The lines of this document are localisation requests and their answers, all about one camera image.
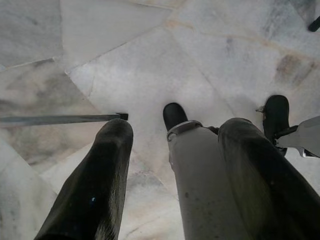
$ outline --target trouser leg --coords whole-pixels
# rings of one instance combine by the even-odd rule
[[[131,126],[109,121],[65,181],[35,239],[118,239],[132,144]]]
[[[253,239],[320,239],[320,198],[265,136],[241,118],[218,133],[233,195]]]
[[[248,240],[221,158],[218,136],[188,121],[168,134],[186,240]]]

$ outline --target light gray pants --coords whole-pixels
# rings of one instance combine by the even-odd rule
[[[198,121],[167,134],[186,240],[251,239],[240,218],[218,136]]]

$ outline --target gray pants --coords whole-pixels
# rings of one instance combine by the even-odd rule
[[[169,130],[186,240],[320,239],[320,198],[249,121]]]

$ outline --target dirt mark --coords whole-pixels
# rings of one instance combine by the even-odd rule
[[[298,87],[317,68],[315,62],[287,54],[277,64],[275,81]]]
[[[194,29],[194,26],[192,26],[191,24],[188,24],[188,23],[185,23],[185,22],[180,22],[180,21],[177,21],[177,20],[167,20],[165,22],[165,26],[167,28],[170,28],[170,29],[174,29],[176,27],[185,27],[185,28],[188,28],[188,29]]]

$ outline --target marble tile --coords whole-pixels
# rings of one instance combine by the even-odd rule
[[[161,25],[169,9],[112,0],[62,0],[64,64],[84,64]]]
[[[320,59],[319,33],[307,30],[308,24],[288,0],[226,0],[215,6],[232,19],[235,26],[256,33],[257,38]]]
[[[88,153],[91,145],[85,146],[41,174],[56,193]],[[183,228],[179,202],[133,151],[130,157],[119,240],[142,238],[183,239]]]
[[[299,70],[300,62],[297,60],[294,62],[291,66]],[[307,66],[307,71],[299,70],[300,75],[305,76],[304,81],[287,96],[290,105],[289,122],[292,126],[320,116],[320,63],[310,60]]]
[[[162,27],[75,68],[70,78],[99,110],[129,113],[133,149],[155,173],[169,165],[162,117],[166,104],[180,103],[189,119],[206,126],[220,126],[233,116],[214,86]]]
[[[33,240],[56,193],[0,139],[0,238]]]
[[[212,0],[187,0],[173,11],[165,22],[166,27],[184,27],[196,33],[211,35],[241,35],[244,30],[232,24],[223,8],[217,7]]]
[[[62,55],[59,0],[0,0],[0,65]]]
[[[151,172],[128,177],[119,240],[184,239],[179,202]]]
[[[0,79],[2,117],[99,113],[53,60],[9,68]],[[3,128],[0,136],[41,172],[92,142],[103,124]]]
[[[178,8],[186,0],[129,0],[129,1],[135,4],[173,9],[173,8]]]
[[[319,15],[318,0],[289,0],[306,25],[312,23]]]

